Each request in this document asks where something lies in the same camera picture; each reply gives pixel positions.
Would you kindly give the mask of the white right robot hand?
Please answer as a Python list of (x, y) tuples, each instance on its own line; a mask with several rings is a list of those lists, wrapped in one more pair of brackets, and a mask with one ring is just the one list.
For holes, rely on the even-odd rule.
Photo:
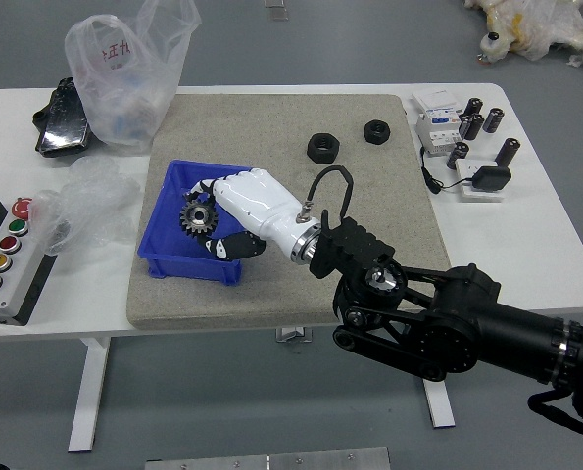
[[(184, 198), (181, 229), (217, 259), (258, 256), (268, 241), (275, 242), (299, 265), (310, 263), (314, 256), (320, 223), (311, 215), (313, 202), (300, 203), (263, 169), (201, 180)], [(244, 230), (215, 239), (217, 207), (234, 217)]]

